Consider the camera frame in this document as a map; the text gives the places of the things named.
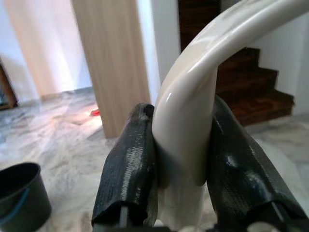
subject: wooden stairs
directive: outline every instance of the wooden stairs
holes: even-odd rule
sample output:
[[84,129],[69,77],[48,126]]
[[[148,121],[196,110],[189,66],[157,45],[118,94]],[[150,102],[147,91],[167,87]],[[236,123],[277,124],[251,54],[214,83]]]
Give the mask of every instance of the wooden stairs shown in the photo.
[[[219,0],[178,0],[181,49],[220,12]],[[218,68],[216,93],[246,126],[291,114],[294,98],[275,89],[278,71],[258,66],[260,50],[245,48]]]

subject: stair step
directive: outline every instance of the stair step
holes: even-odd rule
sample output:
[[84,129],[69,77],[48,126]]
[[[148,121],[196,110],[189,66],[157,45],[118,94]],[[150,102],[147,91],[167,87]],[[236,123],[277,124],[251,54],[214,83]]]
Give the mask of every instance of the stair step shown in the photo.
[[260,68],[254,72],[219,71],[216,93],[226,103],[266,94],[275,88],[277,73]]
[[224,61],[219,67],[223,70],[248,71],[258,67],[260,50],[255,48],[244,48]]
[[293,96],[274,90],[264,96],[229,104],[229,107],[241,125],[246,126],[290,115],[293,105]]

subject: marble floor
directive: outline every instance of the marble floor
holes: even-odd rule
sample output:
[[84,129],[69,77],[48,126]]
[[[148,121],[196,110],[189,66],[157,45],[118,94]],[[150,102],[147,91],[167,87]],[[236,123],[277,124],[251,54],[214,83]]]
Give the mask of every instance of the marble floor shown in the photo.
[[[102,167],[115,139],[105,139],[91,89],[0,112],[0,170],[31,161],[42,177],[53,211],[39,232],[91,232],[90,219]],[[285,117],[247,130],[265,150],[309,214],[309,115]],[[216,221],[205,195],[201,227]]]

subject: white plastic pipe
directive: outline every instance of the white plastic pipe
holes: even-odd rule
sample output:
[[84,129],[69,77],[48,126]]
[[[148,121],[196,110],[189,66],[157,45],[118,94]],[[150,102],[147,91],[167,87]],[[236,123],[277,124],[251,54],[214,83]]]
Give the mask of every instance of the white plastic pipe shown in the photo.
[[243,0],[209,23],[167,74],[152,131],[165,180],[159,219],[172,230],[199,220],[218,65],[307,11],[309,0]]

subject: black bucket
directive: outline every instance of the black bucket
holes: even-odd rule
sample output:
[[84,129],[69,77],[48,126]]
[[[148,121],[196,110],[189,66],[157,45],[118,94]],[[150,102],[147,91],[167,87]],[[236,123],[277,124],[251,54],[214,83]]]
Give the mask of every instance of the black bucket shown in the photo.
[[32,232],[51,214],[51,205],[36,163],[0,171],[0,230]]

